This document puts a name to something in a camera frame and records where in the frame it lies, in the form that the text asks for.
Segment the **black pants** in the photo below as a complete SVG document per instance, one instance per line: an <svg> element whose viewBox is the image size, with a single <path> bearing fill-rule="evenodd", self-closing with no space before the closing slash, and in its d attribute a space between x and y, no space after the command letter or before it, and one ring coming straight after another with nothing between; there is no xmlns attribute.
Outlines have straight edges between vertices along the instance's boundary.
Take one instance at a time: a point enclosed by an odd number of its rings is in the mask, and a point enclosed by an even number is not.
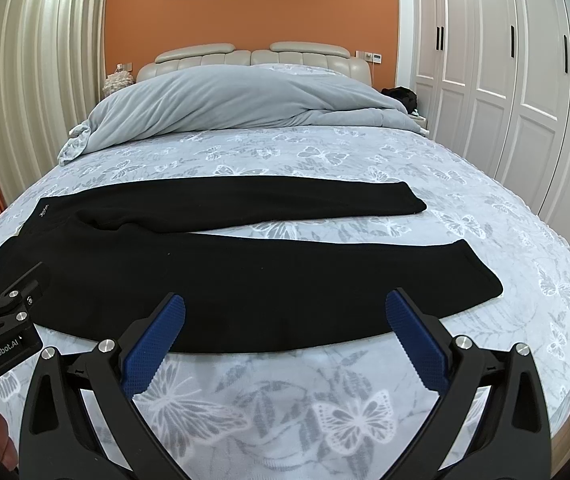
<svg viewBox="0 0 570 480"><path fill-rule="evenodd" d="M138 181L42 198L0 246L0 294L39 262L50 284L33 321L71 336L119 337L169 294L182 297L182 353L281 352L389 331L403 289L436 318L502 294L463 240L331 244L231 237L276 221L415 216L409 185L299 177Z"/></svg>

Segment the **bed with butterfly sheet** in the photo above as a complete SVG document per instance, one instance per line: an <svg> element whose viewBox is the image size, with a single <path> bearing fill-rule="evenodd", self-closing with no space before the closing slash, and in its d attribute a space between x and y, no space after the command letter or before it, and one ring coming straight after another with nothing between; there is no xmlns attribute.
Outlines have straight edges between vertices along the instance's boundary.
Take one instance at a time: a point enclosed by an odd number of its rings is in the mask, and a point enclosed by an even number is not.
<svg viewBox="0 0 570 480"><path fill-rule="evenodd" d="M570 243L332 70L189 68L0 214L0 478L549 479Z"/></svg>

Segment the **cream curtain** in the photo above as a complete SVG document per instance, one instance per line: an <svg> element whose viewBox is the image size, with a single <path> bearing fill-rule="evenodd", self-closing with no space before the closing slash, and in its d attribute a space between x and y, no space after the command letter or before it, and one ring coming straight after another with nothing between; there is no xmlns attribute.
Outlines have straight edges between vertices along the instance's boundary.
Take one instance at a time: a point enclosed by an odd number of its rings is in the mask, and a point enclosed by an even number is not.
<svg viewBox="0 0 570 480"><path fill-rule="evenodd" d="M102 97L106 0L0 0L0 195L57 162Z"/></svg>

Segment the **white decorative bedside ornament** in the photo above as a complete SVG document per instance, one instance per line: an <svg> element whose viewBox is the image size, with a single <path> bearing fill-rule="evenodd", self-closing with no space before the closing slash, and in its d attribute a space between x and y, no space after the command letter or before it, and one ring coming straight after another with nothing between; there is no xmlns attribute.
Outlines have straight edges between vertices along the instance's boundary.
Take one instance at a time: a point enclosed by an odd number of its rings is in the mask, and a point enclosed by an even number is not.
<svg viewBox="0 0 570 480"><path fill-rule="evenodd" d="M102 85L102 97L107 98L107 96L111 96L114 92L132 86L132 84L134 84L134 78L130 72L127 70L114 72L106 77Z"/></svg>

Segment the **grey duvet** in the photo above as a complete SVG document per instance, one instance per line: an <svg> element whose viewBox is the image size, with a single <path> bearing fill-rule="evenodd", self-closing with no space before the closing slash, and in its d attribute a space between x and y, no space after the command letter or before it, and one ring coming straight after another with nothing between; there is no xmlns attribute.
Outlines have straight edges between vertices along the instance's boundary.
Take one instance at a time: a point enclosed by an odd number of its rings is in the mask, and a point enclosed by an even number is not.
<svg viewBox="0 0 570 480"><path fill-rule="evenodd" d="M57 161L168 133L302 126L421 130L401 102L335 70L203 65L110 94L69 131Z"/></svg>

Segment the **black item on nightstand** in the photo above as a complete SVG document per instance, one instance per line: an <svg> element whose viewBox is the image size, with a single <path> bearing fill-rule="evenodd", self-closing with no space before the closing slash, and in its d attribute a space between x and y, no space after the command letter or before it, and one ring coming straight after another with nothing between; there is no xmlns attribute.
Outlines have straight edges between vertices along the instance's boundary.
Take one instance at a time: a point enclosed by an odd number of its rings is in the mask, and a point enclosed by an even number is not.
<svg viewBox="0 0 570 480"><path fill-rule="evenodd" d="M417 95L411 89L405 87L384 88L381 89L381 94L399 101L407 110L407 114L413 114L417 110Z"/></svg>

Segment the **white wardrobe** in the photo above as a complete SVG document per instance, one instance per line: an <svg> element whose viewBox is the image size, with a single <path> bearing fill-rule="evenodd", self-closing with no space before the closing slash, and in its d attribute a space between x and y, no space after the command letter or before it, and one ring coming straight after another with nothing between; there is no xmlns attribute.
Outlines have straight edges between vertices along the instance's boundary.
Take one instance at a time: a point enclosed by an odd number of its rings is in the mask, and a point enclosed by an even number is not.
<svg viewBox="0 0 570 480"><path fill-rule="evenodd" d="M414 0L430 136L570 244L570 0Z"/></svg>

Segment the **beige padded headboard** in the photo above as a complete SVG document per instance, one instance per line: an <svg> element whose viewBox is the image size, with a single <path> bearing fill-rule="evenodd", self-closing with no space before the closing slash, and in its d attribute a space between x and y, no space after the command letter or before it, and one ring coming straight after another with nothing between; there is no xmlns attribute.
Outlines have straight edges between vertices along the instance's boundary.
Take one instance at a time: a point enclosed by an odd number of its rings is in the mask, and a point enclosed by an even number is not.
<svg viewBox="0 0 570 480"><path fill-rule="evenodd" d="M369 64L334 44L306 41L273 42L268 49L238 50L233 44L198 44L160 53L154 63L143 66L135 80L141 82L184 68L203 65L301 65L334 70L372 86Z"/></svg>

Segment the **wall switch panel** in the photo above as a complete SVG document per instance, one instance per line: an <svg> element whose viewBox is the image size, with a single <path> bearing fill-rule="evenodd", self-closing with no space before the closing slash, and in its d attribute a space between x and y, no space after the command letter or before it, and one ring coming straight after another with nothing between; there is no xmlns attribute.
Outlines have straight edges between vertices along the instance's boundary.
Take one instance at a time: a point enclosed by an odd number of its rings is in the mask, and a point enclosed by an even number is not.
<svg viewBox="0 0 570 480"><path fill-rule="evenodd" d="M383 57L379 53L357 51L355 52L355 56L365 62L373 64L381 64L381 61L383 61Z"/></svg>

